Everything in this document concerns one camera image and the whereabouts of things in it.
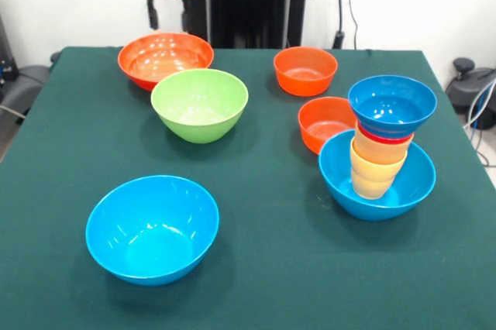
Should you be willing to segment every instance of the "table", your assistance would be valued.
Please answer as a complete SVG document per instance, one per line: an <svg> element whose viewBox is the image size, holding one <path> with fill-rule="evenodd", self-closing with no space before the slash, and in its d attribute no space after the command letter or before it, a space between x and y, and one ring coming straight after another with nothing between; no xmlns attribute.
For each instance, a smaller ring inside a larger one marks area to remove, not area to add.
<svg viewBox="0 0 496 330"><path fill-rule="evenodd" d="M302 144L305 98L275 80L276 50L216 50L250 90L235 129L208 145L168 132L117 66L116 48L67 48L0 166L2 329L496 328L496 192L420 52L333 51L327 95L402 74L439 99L415 141L438 181L386 222L348 216ZM89 256L84 227L115 186L176 174L207 187L221 227L203 263L135 287Z"/></svg>

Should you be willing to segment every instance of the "stacked cups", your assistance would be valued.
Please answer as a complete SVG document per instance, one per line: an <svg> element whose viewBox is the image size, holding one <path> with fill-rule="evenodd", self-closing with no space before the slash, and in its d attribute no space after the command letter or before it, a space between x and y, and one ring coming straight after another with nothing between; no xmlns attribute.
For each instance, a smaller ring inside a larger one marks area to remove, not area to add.
<svg viewBox="0 0 496 330"><path fill-rule="evenodd" d="M436 110L437 98L419 81L384 75L356 82L348 99L357 117L350 145L353 189L375 200L393 184L415 130Z"/></svg>
<svg viewBox="0 0 496 330"><path fill-rule="evenodd" d="M413 135L387 139L368 132L356 123L351 141L351 181L355 192L368 199L381 198L403 166Z"/></svg>

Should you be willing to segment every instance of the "black pole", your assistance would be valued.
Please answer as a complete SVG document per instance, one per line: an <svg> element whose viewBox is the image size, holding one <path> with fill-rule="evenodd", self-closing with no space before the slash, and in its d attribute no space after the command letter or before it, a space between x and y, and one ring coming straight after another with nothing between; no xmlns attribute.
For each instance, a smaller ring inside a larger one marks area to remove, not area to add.
<svg viewBox="0 0 496 330"><path fill-rule="evenodd" d="M0 16L0 71L5 81L15 81L19 76L16 61L10 50L9 40Z"/></svg>

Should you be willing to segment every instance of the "white wall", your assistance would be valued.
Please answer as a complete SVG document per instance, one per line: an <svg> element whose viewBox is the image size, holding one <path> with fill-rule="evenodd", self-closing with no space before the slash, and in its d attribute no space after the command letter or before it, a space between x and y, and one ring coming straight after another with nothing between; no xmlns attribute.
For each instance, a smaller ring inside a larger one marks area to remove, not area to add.
<svg viewBox="0 0 496 330"><path fill-rule="evenodd" d="M181 30L180 0L155 0L162 29ZM146 0L0 0L20 66L48 64L64 46L121 46L150 32Z"/></svg>
<svg viewBox="0 0 496 330"><path fill-rule="evenodd" d="M456 57L496 67L496 0L352 0L358 48L423 50L439 82L453 76ZM343 0L346 48L354 25ZM337 0L307 1L303 43L331 47L338 28Z"/></svg>
<svg viewBox="0 0 496 330"><path fill-rule="evenodd" d="M336 4L307 1L304 44L332 45ZM181 7L179 0L157 1L161 29L180 30ZM353 8L359 48L424 50L442 83L455 57L496 64L496 0L353 0ZM47 64L66 45L118 46L150 31L145 0L0 0L0 13L21 66ZM344 13L351 47L353 24Z"/></svg>

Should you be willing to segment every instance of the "red bowl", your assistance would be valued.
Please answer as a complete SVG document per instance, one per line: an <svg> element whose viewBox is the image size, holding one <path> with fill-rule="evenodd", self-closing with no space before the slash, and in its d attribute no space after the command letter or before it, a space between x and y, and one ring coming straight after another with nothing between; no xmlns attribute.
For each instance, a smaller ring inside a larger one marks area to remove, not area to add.
<svg viewBox="0 0 496 330"><path fill-rule="evenodd" d="M180 70L208 68L214 50L205 40L188 33L152 33L119 53L117 62L135 84L152 91L165 77Z"/></svg>
<svg viewBox="0 0 496 330"><path fill-rule="evenodd" d="M372 132L367 131L360 124L360 122L358 122L358 129L367 138L373 140L374 142L383 143L383 144L401 144L401 143L404 143L404 142L410 140L410 138L413 136L413 133L412 133L412 134L405 136L403 138L396 138L396 139L383 138L382 136L377 136L377 135L373 134Z"/></svg>

